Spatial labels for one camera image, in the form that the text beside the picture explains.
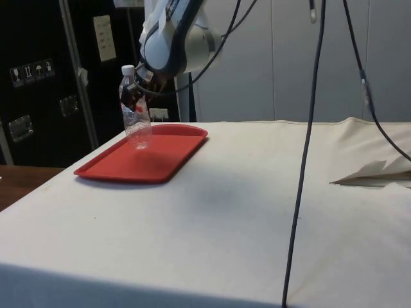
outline red plastic tray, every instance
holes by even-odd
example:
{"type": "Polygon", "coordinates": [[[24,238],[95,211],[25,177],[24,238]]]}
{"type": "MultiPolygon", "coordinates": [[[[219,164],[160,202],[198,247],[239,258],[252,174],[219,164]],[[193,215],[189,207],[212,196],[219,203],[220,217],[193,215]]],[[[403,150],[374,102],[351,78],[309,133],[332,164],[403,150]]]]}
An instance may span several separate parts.
{"type": "Polygon", "coordinates": [[[189,125],[155,125],[147,149],[137,151],[124,138],[74,174],[111,182],[165,183],[204,144],[207,135],[207,131],[189,125]]]}

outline black cable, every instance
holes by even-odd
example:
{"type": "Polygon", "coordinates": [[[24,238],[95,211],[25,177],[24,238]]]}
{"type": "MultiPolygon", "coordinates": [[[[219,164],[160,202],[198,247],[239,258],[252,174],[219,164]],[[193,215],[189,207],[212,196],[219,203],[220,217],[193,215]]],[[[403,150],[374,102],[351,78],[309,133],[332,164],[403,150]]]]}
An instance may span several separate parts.
{"type": "Polygon", "coordinates": [[[344,2],[345,15],[347,17],[349,32],[350,32],[350,35],[351,35],[351,41],[352,41],[353,47],[354,47],[355,57],[357,59],[358,69],[360,70],[360,78],[361,78],[362,85],[363,85],[363,91],[364,91],[364,94],[365,94],[365,99],[367,101],[367,105],[368,105],[369,111],[371,113],[372,119],[374,120],[375,125],[377,126],[378,130],[381,132],[381,134],[384,136],[384,138],[389,142],[389,144],[391,144],[391,146],[394,149],[396,149],[398,151],[398,153],[400,153],[402,156],[404,156],[407,160],[409,160],[411,162],[410,155],[406,154],[403,150],[401,150],[399,148],[399,146],[397,146],[397,144],[387,135],[387,133],[382,128],[382,126],[381,126],[380,122],[378,121],[378,118],[375,114],[375,106],[374,106],[374,101],[372,100],[371,88],[370,88],[368,80],[367,80],[367,75],[366,75],[366,73],[365,73],[365,71],[362,67],[361,58],[360,58],[360,54],[358,52],[358,47],[357,47],[355,34],[354,34],[354,30],[353,30],[353,23],[351,22],[351,16],[350,16],[350,13],[349,13],[347,0],[343,0],[343,2],[344,2]]]}
{"type": "Polygon", "coordinates": [[[251,13],[254,5],[256,5],[256,3],[257,3],[257,0],[254,0],[254,1],[250,4],[249,9],[244,13],[243,18],[241,18],[241,19],[237,22],[237,24],[232,28],[232,30],[231,30],[230,32],[227,32],[226,34],[223,34],[221,37],[226,37],[226,36],[230,35],[232,32],[236,31],[237,28],[241,26],[241,24],[243,23],[243,21],[244,21],[245,19],[247,19],[247,17],[250,15],[250,13],[251,13]]]}
{"type": "Polygon", "coordinates": [[[320,34],[319,34],[319,41],[317,45],[317,52],[315,54],[314,73],[313,73],[313,81],[312,81],[312,86],[311,86],[310,116],[308,118],[306,142],[305,142],[304,151],[302,154],[297,200],[295,201],[293,225],[291,228],[290,247],[288,249],[287,269],[286,269],[286,274],[285,274],[284,290],[283,290],[283,303],[282,303],[283,308],[287,307],[288,286],[290,283],[291,265],[293,261],[295,233],[297,231],[297,222],[298,222],[298,216],[299,216],[299,211],[300,211],[302,188],[304,187],[304,176],[305,176],[305,170],[306,170],[306,164],[307,164],[308,148],[310,147],[311,130],[313,128],[313,121],[314,121],[315,96],[317,93],[317,76],[319,72],[320,55],[321,55],[321,49],[322,49],[322,41],[324,38],[325,22],[326,22],[326,0],[322,0],[320,34]]]}
{"type": "MultiPolygon", "coordinates": [[[[229,25],[229,28],[227,30],[227,33],[230,33],[231,30],[234,27],[234,23],[236,22],[237,19],[237,15],[238,15],[238,10],[240,9],[240,4],[241,4],[241,0],[237,0],[237,4],[236,4],[236,8],[234,10],[234,13],[232,15],[232,19],[229,25]]],[[[199,74],[197,75],[196,78],[193,79],[193,81],[191,83],[188,83],[187,85],[176,89],[174,91],[171,92],[154,92],[154,91],[150,91],[145,89],[144,87],[140,86],[138,83],[136,83],[136,87],[144,94],[149,94],[149,95],[153,95],[153,96],[170,96],[170,95],[174,95],[176,93],[180,93],[184,90],[189,89],[190,87],[192,87],[203,75],[204,73],[208,70],[208,68],[210,68],[210,66],[213,64],[213,62],[217,59],[218,55],[221,53],[221,50],[223,49],[225,42],[227,41],[227,39],[229,38],[229,35],[227,35],[226,37],[223,38],[220,46],[218,46],[218,49],[216,50],[216,53],[214,54],[214,56],[210,59],[210,61],[207,63],[207,65],[199,72],[199,74]]]]}

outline metal pole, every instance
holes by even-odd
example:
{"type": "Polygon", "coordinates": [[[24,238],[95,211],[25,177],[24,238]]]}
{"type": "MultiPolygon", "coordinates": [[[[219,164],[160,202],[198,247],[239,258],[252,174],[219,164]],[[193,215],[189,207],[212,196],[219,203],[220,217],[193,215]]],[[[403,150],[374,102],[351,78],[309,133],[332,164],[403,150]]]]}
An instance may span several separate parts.
{"type": "Polygon", "coordinates": [[[81,67],[81,61],[80,54],[77,48],[76,38],[74,35],[70,9],[67,0],[58,0],[58,2],[60,3],[60,11],[63,18],[64,31],[67,37],[67,44],[69,46],[71,62],[73,64],[73,71],[76,78],[77,90],[80,95],[80,102],[83,107],[83,114],[87,126],[87,132],[89,134],[90,144],[92,150],[95,150],[96,148],[98,148],[97,133],[96,128],[94,127],[94,120],[92,118],[92,112],[89,97],[87,95],[87,90],[83,86],[83,83],[80,81],[80,77],[77,73],[78,68],[81,67]]]}
{"type": "Polygon", "coordinates": [[[14,165],[12,153],[10,152],[10,148],[8,147],[7,138],[4,134],[3,124],[0,119],[0,148],[3,152],[4,159],[6,160],[6,164],[14,165]]]}

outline plastic water bottle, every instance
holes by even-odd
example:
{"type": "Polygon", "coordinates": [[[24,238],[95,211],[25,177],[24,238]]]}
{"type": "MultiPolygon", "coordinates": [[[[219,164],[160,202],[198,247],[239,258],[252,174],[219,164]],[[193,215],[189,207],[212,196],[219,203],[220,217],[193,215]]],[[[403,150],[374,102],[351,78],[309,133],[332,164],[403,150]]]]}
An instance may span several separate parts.
{"type": "Polygon", "coordinates": [[[124,128],[131,145],[137,150],[142,150],[149,146],[152,139],[152,126],[146,97],[142,96],[136,89],[134,66],[125,65],[121,71],[124,77],[120,83],[119,96],[124,128]]]}

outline white wall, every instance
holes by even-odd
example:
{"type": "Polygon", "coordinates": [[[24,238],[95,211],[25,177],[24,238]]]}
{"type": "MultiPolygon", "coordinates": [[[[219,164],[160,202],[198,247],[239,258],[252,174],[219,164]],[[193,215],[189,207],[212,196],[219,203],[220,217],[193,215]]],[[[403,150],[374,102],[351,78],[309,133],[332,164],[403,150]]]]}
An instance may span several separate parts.
{"type": "MultiPolygon", "coordinates": [[[[239,16],[251,2],[242,1],[239,16]]],[[[210,25],[225,33],[235,4],[236,0],[208,0],[205,11],[210,25]]],[[[229,37],[222,61],[195,86],[197,119],[273,120],[272,48],[271,0],[259,0],[249,18],[229,37]]]]}
{"type": "MultiPolygon", "coordinates": [[[[251,1],[242,1],[240,15],[251,1]]],[[[348,3],[379,118],[411,121],[411,1],[348,3]]],[[[236,0],[207,1],[211,24],[221,33],[235,4],[236,0]]],[[[319,11],[320,0],[316,4],[319,11]]],[[[342,0],[327,4],[315,120],[370,119],[342,0]]],[[[258,0],[227,41],[222,61],[195,86],[198,120],[306,121],[318,34],[319,22],[310,24],[308,0],[258,0]]]]}

